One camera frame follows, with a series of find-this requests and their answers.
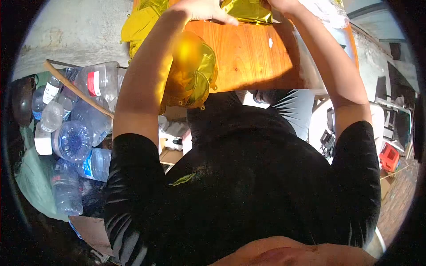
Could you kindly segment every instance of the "red container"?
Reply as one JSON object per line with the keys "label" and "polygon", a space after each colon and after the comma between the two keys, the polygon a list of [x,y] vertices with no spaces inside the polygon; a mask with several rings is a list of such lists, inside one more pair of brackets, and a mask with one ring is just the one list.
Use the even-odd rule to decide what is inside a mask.
{"label": "red container", "polygon": [[379,155],[382,168],[388,172],[395,172],[398,166],[399,153],[389,143],[385,143],[385,147]]}

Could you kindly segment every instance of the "empty plastic bottle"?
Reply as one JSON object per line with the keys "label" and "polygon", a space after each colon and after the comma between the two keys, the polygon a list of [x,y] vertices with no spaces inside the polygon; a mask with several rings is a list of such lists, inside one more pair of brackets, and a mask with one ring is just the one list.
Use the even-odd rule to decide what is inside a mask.
{"label": "empty plastic bottle", "polygon": [[118,62],[83,67],[74,84],[104,108],[114,112],[118,97]]}
{"label": "empty plastic bottle", "polygon": [[51,178],[52,193],[59,213],[77,216],[83,213],[79,180],[72,163],[59,159]]}
{"label": "empty plastic bottle", "polygon": [[63,107],[60,103],[51,101],[41,115],[41,129],[53,132],[62,125]]}
{"label": "empty plastic bottle", "polygon": [[57,156],[79,163],[86,160],[92,149],[93,135],[80,121],[63,122],[52,134],[52,148]]}
{"label": "empty plastic bottle", "polygon": [[56,100],[58,98],[58,91],[61,86],[62,83],[57,78],[55,78],[55,76],[51,76],[45,86],[40,86],[34,91],[32,94],[31,104],[34,119],[41,119],[41,114],[46,105],[48,105],[50,101]]}
{"label": "empty plastic bottle", "polygon": [[93,134],[93,147],[99,145],[112,129],[111,118],[83,100],[78,101],[75,105],[71,112],[71,120],[82,122]]}
{"label": "empty plastic bottle", "polygon": [[93,148],[83,163],[76,164],[80,176],[106,182],[111,162],[111,150]]}
{"label": "empty plastic bottle", "polygon": [[63,120],[68,120],[69,114],[78,101],[78,96],[68,87],[64,87],[59,94],[58,103],[63,106]]}

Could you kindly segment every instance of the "pile of plastic bottles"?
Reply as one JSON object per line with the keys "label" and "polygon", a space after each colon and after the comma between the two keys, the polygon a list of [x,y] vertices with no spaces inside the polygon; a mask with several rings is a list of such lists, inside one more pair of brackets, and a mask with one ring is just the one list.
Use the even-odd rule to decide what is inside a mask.
{"label": "pile of plastic bottles", "polygon": [[[67,69],[74,84],[94,101],[114,112],[119,86],[117,62]],[[111,150],[96,148],[112,131],[111,119],[80,99],[51,76],[32,96],[33,117],[38,124],[35,146],[39,155],[53,152],[60,157],[51,175],[58,212],[70,216],[83,213],[80,178],[106,182]]]}

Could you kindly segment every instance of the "wooden table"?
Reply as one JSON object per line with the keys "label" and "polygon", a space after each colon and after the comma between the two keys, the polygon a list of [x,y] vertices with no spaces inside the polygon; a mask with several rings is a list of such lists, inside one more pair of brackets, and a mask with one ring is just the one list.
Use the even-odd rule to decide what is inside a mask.
{"label": "wooden table", "polygon": [[[170,5],[178,0],[170,0]],[[299,49],[287,19],[273,26],[240,24],[228,26],[209,21],[191,21],[192,31],[213,49],[219,69],[216,91],[306,89],[299,76]],[[356,52],[352,29],[346,31]]]}

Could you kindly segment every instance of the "red label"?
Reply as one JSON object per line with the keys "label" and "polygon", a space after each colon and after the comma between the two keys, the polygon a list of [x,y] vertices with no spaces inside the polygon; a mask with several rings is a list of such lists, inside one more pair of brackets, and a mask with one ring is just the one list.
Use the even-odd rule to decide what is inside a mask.
{"label": "red label", "polygon": [[95,86],[93,85],[93,77],[94,77],[95,73],[94,72],[90,72],[87,75],[87,88],[89,90],[89,94],[92,97],[96,97],[96,93],[95,93]]}

